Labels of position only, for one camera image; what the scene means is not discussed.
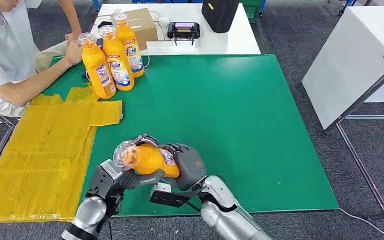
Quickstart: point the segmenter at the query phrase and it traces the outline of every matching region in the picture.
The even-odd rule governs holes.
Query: cardboard box
[[[148,8],[126,11],[125,13],[130,28],[136,34],[139,50],[147,49],[147,41],[158,41],[157,27]]]

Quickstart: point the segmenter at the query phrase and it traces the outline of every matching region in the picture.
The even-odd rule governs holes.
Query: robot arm
[[[218,176],[200,183],[201,217],[224,240],[272,240]]]
[[[207,169],[198,152],[186,145],[163,145],[169,150],[179,168],[176,179],[162,181],[182,191],[171,193],[155,188],[150,202],[180,207],[194,195],[201,200],[201,217],[224,240],[272,240],[236,200],[228,186],[218,176],[207,176]]]
[[[202,219],[224,240],[272,240],[253,218],[241,207],[232,192],[218,176],[207,176],[207,170],[198,152],[181,144],[160,145],[146,134],[133,140],[169,150],[179,168],[178,178],[163,177],[157,170],[148,175],[136,175],[133,169],[122,171],[110,159],[98,165],[89,182],[85,199],[72,221],[61,234],[64,240],[98,240],[100,231],[108,219],[118,214],[119,204],[126,189],[134,189],[160,180],[178,187],[184,192],[172,193],[153,188],[150,202],[180,207],[193,196],[202,202]]]

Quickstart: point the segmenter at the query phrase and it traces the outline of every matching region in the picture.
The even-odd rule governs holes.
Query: white table
[[[147,8],[156,11],[160,18],[171,22],[197,22],[200,26],[200,38],[196,48],[191,43],[175,46],[172,41],[164,41],[160,27],[156,24],[159,42],[148,42],[148,49],[140,51],[142,55],[239,55],[261,54],[251,29],[242,3],[239,4],[231,28],[226,33],[215,33],[201,14],[202,3],[136,3],[136,4],[103,4],[91,33],[98,36],[98,25],[102,21],[111,21],[107,15],[114,12],[131,11]],[[151,12],[154,20],[158,14]],[[161,22],[166,40],[169,22]]]
[[[323,129],[384,74],[384,6],[347,7],[302,84]],[[384,85],[365,102],[384,102]]]

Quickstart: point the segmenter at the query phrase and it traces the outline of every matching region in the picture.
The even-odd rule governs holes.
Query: orange detergent bottle
[[[97,38],[89,32],[85,32],[78,36],[78,41],[83,49],[81,59],[96,95],[101,99],[111,98],[116,94],[116,86],[111,77],[105,54],[97,46]]]
[[[121,91],[129,91],[135,85],[132,69],[125,54],[125,48],[116,38],[116,28],[111,25],[99,29],[99,35],[103,39],[102,50],[106,56],[109,69],[114,80],[115,87]]]
[[[124,141],[115,149],[113,161],[123,170],[134,169],[140,175],[158,169],[164,171],[164,177],[177,178],[180,174],[173,155],[150,144],[136,146],[132,141]]]
[[[125,53],[130,64],[133,77],[138,78],[144,74],[144,64],[139,51],[136,34],[130,28],[127,14],[124,12],[116,13],[112,16],[112,24],[116,27],[116,37],[123,43]]]

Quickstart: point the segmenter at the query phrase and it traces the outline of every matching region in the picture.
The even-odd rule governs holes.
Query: green mat
[[[65,98],[83,71],[70,69],[44,93]],[[251,213],[339,208],[274,55],[151,56],[133,90],[110,100],[123,101],[124,118],[97,129],[82,196],[121,141],[148,133],[195,147]],[[120,216],[197,214],[150,203],[151,188],[126,191]]]

